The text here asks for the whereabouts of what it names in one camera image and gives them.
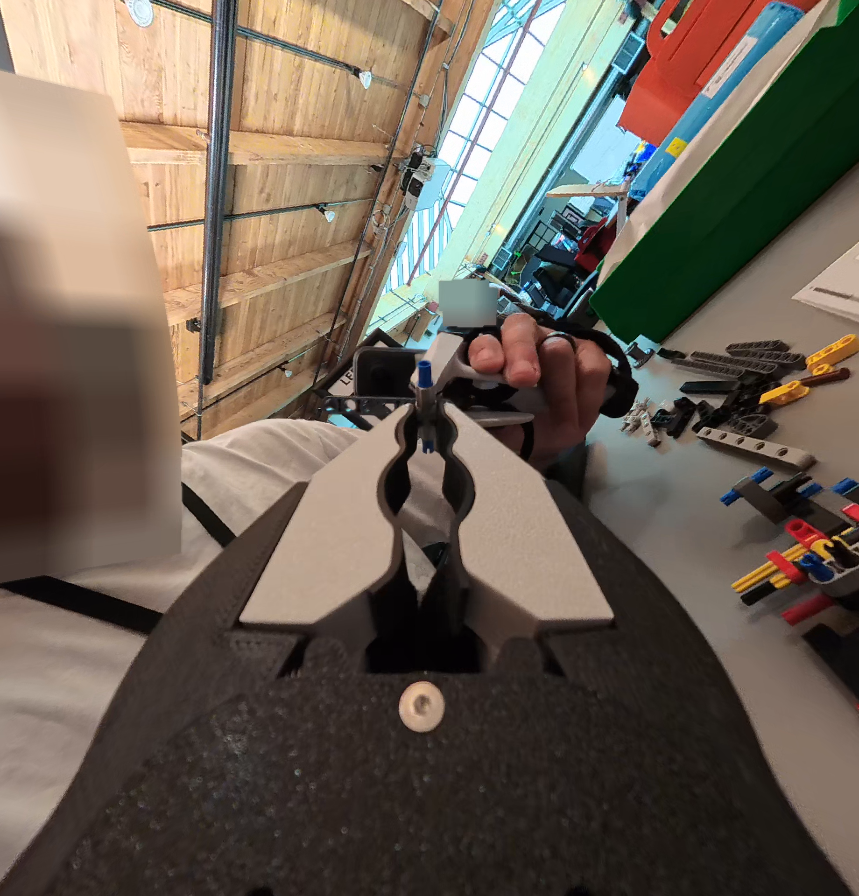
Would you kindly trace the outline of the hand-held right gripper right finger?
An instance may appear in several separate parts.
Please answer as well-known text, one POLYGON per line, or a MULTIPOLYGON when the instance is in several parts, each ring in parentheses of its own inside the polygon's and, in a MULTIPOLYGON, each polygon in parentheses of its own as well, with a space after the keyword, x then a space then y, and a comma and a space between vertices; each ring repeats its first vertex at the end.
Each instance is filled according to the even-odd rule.
POLYGON ((485 658, 513 639, 607 627, 614 611, 542 475, 455 405, 441 405, 437 450, 454 512, 437 606, 485 658))

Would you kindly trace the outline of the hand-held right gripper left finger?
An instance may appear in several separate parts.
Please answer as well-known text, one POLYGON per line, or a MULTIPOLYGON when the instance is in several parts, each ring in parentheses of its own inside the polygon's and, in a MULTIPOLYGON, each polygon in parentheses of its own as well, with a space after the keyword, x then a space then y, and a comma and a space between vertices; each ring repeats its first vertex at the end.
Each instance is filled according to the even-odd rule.
POLYGON ((297 636, 282 676, 334 645, 345 668, 419 669, 422 551, 397 517, 412 422, 411 405, 395 410, 312 477, 241 611, 245 629, 297 636))

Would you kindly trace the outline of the dark grey lego beam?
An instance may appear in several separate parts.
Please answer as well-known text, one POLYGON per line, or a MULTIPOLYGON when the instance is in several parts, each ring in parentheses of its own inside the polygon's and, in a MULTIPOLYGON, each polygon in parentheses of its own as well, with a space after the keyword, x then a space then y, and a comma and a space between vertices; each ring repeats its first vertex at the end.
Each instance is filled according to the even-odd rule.
POLYGON ((329 413, 362 417, 383 417, 402 406, 413 406, 414 397, 333 395, 323 398, 323 408, 329 413))

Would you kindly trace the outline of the grey lego connector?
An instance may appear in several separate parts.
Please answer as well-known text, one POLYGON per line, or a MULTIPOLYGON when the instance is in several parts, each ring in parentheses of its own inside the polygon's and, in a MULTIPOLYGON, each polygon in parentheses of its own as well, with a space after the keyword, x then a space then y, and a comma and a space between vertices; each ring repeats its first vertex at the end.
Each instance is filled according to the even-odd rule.
POLYGON ((424 454, 433 454, 436 442, 437 390, 432 364, 423 358, 416 366, 415 409, 419 420, 419 438, 424 454))

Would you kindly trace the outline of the lego instruction booklet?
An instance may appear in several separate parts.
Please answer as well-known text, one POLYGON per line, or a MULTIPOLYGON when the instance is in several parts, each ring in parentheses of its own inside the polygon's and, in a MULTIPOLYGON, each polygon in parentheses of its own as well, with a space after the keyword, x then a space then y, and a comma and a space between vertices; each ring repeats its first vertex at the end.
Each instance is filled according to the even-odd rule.
POLYGON ((793 298, 811 308, 859 324, 859 242, 793 298))

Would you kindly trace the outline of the light grey lego axle pieces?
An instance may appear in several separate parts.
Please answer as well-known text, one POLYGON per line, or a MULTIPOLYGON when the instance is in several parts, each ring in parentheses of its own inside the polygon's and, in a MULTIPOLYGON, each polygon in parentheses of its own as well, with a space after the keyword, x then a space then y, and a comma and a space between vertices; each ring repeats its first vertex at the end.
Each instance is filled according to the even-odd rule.
POLYGON ((658 447, 661 440, 649 412, 649 401, 648 398, 644 398, 632 405, 622 420, 620 431, 626 434, 640 431, 650 447, 658 447))

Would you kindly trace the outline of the small black lego pieces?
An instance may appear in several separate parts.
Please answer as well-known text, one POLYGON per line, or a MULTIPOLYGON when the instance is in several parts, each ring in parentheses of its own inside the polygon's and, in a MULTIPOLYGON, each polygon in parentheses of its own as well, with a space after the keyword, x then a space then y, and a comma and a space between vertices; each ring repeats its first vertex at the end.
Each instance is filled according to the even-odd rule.
POLYGON ((678 439, 693 426, 699 431, 714 411, 715 407, 706 400, 692 401, 688 396, 681 396, 662 403, 651 417, 651 425, 655 433, 678 439))

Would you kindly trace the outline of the black lego beam pile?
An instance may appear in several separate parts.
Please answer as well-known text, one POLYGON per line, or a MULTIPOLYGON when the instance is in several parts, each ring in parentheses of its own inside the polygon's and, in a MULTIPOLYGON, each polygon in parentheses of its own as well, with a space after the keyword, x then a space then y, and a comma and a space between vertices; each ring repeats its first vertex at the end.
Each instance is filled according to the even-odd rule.
MULTIPOLYGON (((777 429, 773 408, 759 402, 760 395, 790 381, 806 370, 804 354, 778 340, 738 342, 724 353, 659 349, 659 357, 703 379, 680 386, 680 397, 706 400, 715 411, 705 426, 754 437, 767 437, 777 429)), ((690 428, 695 434, 697 426, 690 428)))

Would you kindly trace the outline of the light grey lego beam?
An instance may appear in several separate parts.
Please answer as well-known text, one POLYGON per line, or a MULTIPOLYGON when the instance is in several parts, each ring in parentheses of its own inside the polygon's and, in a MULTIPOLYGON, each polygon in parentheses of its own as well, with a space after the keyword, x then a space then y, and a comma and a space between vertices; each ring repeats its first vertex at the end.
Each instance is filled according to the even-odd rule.
POLYGON ((817 464, 817 458, 803 449, 730 430, 704 427, 697 433, 697 439, 709 446, 756 459, 760 465, 779 464, 805 471, 817 464))

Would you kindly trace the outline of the lego chassis assembly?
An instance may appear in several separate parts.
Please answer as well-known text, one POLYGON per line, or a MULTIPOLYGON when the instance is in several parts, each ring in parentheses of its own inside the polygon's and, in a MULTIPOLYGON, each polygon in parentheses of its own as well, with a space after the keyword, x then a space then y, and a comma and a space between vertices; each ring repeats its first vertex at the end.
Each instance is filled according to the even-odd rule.
POLYGON ((767 467, 737 481, 720 496, 723 506, 749 504, 781 529, 791 544, 767 553, 764 564, 740 577, 732 590, 753 607, 792 588, 809 597, 782 611, 795 627, 810 623, 803 640, 855 700, 859 711, 859 625, 839 633, 817 616, 838 609, 859 614, 859 481, 845 478, 823 487, 806 472, 769 486, 767 467))

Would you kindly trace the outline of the person's left hand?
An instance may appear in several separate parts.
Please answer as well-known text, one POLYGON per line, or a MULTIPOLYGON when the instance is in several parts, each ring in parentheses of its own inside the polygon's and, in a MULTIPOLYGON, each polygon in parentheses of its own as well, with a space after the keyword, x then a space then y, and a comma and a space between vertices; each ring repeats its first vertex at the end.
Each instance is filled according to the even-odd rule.
POLYGON ((528 462, 542 471, 583 444, 600 415, 611 361, 589 341, 572 344, 524 313, 508 316, 500 336, 481 334, 467 350, 483 375, 502 375, 516 389, 539 387, 545 409, 534 417, 528 462))

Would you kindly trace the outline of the black framed marker sign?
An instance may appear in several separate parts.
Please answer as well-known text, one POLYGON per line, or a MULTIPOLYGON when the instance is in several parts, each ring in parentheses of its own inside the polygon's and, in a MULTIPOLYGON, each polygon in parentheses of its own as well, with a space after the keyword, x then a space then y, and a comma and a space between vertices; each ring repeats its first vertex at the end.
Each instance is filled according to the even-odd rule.
POLYGON ((388 335, 384 330, 380 328, 371 330, 361 342, 351 350, 348 350, 348 354, 342 362, 337 364, 319 381, 317 387, 313 390, 312 404, 309 405, 310 409, 307 414, 309 420, 328 422, 337 427, 356 428, 362 431, 369 431, 375 423, 379 422, 379 418, 364 417, 357 412, 331 413, 324 409, 323 405, 324 398, 327 395, 349 397, 355 394, 354 353, 361 348, 372 348, 375 346, 401 349, 401 343, 388 335))

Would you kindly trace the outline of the ceiling projector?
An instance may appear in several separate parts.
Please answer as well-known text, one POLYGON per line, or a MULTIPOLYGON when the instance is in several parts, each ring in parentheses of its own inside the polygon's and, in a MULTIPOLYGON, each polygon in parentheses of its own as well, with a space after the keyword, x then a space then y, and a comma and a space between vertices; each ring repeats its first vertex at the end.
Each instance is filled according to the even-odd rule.
POLYGON ((410 211, 431 209, 442 195, 450 170, 446 162, 420 149, 413 151, 401 174, 404 207, 410 211))

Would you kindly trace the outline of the green plastic bin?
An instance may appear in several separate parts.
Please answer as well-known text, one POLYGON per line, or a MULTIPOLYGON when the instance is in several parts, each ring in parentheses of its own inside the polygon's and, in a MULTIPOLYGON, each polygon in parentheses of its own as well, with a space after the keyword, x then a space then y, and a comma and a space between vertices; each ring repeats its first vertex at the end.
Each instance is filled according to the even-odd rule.
POLYGON ((592 295, 623 342, 660 342, 859 163, 859 2, 814 33, 592 295))

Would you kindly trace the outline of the blue foam roll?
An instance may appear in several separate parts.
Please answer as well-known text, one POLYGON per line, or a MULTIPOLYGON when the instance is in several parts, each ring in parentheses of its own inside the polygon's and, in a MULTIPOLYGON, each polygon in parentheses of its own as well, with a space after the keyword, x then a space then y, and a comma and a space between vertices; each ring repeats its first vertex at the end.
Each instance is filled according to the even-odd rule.
POLYGON ((637 174, 628 192, 630 198, 640 202, 650 193, 753 66, 804 15, 805 10, 793 4, 770 2, 764 6, 637 174))

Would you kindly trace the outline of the orange carry bag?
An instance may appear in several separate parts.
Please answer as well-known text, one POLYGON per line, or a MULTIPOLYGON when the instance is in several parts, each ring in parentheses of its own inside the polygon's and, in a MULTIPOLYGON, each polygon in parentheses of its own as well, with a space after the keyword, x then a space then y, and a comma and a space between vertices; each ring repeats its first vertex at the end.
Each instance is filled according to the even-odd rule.
MULTIPOLYGON (((691 2, 673 30, 662 27, 678 2, 664 2, 651 24, 650 60, 631 89, 619 126, 657 147, 701 92, 767 1, 691 2)), ((816 1, 783 2, 807 14, 816 1)))

